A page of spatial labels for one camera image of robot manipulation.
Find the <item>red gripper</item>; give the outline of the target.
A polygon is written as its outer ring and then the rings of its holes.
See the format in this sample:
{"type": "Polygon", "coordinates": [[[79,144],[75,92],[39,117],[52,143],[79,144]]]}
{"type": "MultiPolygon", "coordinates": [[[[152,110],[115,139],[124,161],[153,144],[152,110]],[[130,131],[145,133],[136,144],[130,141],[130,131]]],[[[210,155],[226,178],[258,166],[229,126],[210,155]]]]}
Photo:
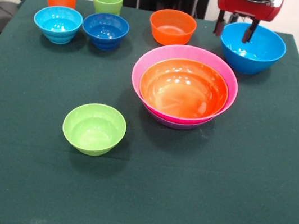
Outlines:
{"type": "Polygon", "coordinates": [[[244,32],[242,42],[250,42],[259,20],[272,21],[282,8],[284,0],[218,0],[220,12],[213,33],[221,36],[225,26],[225,12],[252,18],[252,23],[244,32]]]}

